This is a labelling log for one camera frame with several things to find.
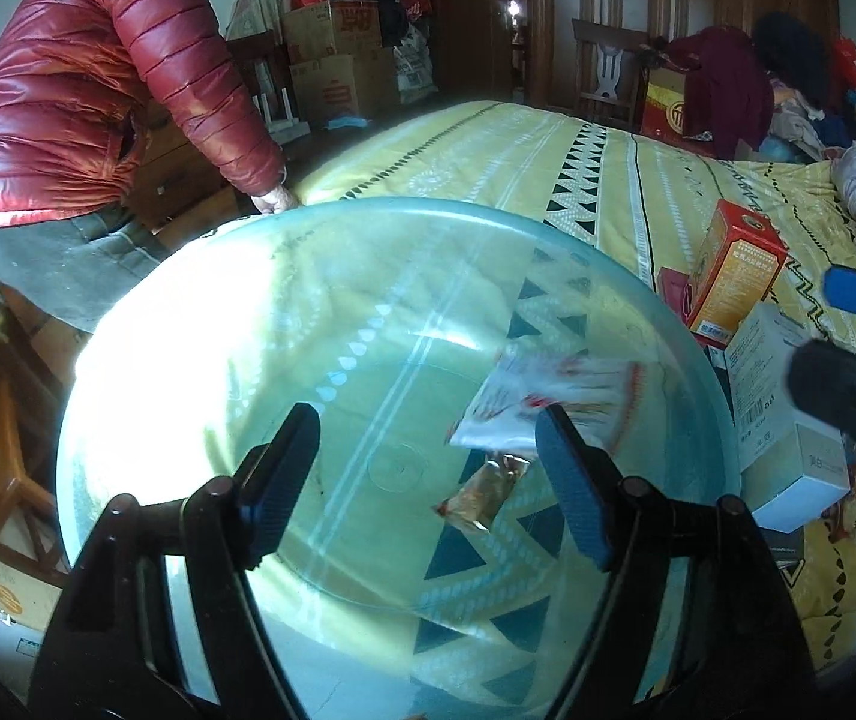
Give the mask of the dark clothes pile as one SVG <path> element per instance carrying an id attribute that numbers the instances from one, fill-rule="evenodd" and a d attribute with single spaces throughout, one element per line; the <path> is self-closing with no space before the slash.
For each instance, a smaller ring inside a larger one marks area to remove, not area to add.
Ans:
<path id="1" fill-rule="evenodd" d="M 816 163 L 856 145 L 856 43 L 839 37 L 828 44 L 784 11 L 760 16 L 752 39 L 774 93 L 770 132 L 759 153 Z"/>

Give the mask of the orange red carton box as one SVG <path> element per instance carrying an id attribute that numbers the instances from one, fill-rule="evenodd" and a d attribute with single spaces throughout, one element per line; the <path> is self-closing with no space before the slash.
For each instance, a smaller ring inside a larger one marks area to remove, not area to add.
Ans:
<path id="1" fill-rule="evenodd" d="M 720 199 L 688 278 L 686 327 L 702 343 L 724 349 L 773 288 L 786 259 L 786 246 L 766 216 Z"/>

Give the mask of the red white rice cracker bag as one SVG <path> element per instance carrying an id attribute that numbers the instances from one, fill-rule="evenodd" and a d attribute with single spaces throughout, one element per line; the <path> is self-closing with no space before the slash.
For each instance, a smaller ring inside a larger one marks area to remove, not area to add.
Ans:
<path id="1" fill-rule="evenodd" d="M 644 366 L 626 359 L 503 355 L 450 429 L 447 442 L 533 457 L 538 415 L 558 405 L 588 445 L 613 454 L 633 421 L 644 379 Z"/>

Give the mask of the person in red jacket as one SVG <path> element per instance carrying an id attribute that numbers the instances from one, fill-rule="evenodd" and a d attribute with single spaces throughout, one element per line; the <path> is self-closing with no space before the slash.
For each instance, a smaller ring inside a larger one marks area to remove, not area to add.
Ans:
<path id="1" fill-rule="evenodd" d="M 81 332 L 169 254 L 125 204 L 149 103 L 257 211 L 298 203 L 210 0 L 23 0 L 0 36 L 0 283 Z"/>

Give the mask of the red yellow gift box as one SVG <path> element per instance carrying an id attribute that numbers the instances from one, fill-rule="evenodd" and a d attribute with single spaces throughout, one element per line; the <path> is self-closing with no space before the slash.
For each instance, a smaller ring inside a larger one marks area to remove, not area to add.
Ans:
<path id="1" fill-rule="evenodd" d="M 656 68 L 647 75 L 641 133 L 675 148 L 698 153 L 699 143 L 683 137 L 684 75 L 670 68 Z"/>

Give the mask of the clear blue plastic basin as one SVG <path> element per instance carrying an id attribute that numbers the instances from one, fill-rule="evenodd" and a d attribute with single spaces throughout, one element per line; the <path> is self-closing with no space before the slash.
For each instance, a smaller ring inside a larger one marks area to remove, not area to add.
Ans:
<path id="1" fill-rule="evenodd" d="M 543 717 L 605 578 L 540 468 L 489 532 L 437 513 L 482 465 L 447 436 L 506 353 L 639 362 L 620 472 L 701 504 L 737 489 L 713 369 L 633 273 L 504 211 L 355 200 L 224 226 L 107 312 L 60 429 L 65 548 L 117 494 L 166 502 L 231 473 L 302 401 L 319 455 L 249 583 L 306 712 Z"/>

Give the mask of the flat red box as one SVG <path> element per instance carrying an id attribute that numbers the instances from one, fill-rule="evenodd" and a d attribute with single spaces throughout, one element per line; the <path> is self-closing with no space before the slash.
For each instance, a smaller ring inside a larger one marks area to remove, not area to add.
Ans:
<path id="1" fill-rule="evenodd" d="M 663 266 L 657 273 L 657 294 L 684 325 L 690 323 L 691 288 L 686 273 Z"/>

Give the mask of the yellow patterned bedspread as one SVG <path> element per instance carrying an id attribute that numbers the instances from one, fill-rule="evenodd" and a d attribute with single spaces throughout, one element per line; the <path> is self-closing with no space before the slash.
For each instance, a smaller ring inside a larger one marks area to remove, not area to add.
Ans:
<path id="1" fill-rule="evenodd" d="M 787 245 L 771 301 L 805 332 L 856 351 L 856 318 L 821 273 L 856 268 L 856 224 L 823 166 L 724 163 L 514 104 L 470 103 L 377 135 L 307 184 L 309 202 L 444 199 L 524 216 L 652 284 L 690 270 L 720 199 L 768 216 Z"/>

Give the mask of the wooden chair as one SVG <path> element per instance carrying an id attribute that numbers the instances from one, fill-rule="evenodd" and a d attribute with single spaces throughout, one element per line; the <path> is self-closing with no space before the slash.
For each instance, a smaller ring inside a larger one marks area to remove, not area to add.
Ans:
<path id="1" fill-rule="evenodd" d="M 638 133 L 644 106 L 649 36 L 634 29 L 572 21 L 576 41 L 574 114 Z"/>

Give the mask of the white barcode box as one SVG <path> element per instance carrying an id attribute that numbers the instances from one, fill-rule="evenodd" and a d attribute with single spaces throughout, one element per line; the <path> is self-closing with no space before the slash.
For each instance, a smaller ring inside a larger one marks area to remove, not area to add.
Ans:
<path id="1" fill-rule="evenodd" d="M 779 533 L 797 532 L 849 492 L 843 436 L 787 390 L 791 357 L 807 341 L 797 322 L 760 302 L 725 349 L 741 499 L 758 527 Z"/>

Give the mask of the cardboard boxes stack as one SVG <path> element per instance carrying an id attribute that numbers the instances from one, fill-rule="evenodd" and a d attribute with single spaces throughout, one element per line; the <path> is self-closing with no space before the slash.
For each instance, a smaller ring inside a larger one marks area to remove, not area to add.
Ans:
<path id="1" fill-rule="evenodd" d="M 371 0 L 329 0 L 284 13 L 284 44 L 302 119 L 377 119 L 400 107 L 394 51 Z"/>

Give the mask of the maroon jacket pile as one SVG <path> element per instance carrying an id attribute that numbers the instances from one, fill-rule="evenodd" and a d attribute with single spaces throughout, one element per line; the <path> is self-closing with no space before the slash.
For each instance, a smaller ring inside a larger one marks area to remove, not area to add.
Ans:
<path id="1" fill-rule="evenodd" d="M 774 93 L 746 32 L 709 26 L 668 43 L 663 55 L 684 76 L 684 138 L 709 133 L 719 160 L 733 160 L 741 143 L 761 145 L 770 132 Z"/>

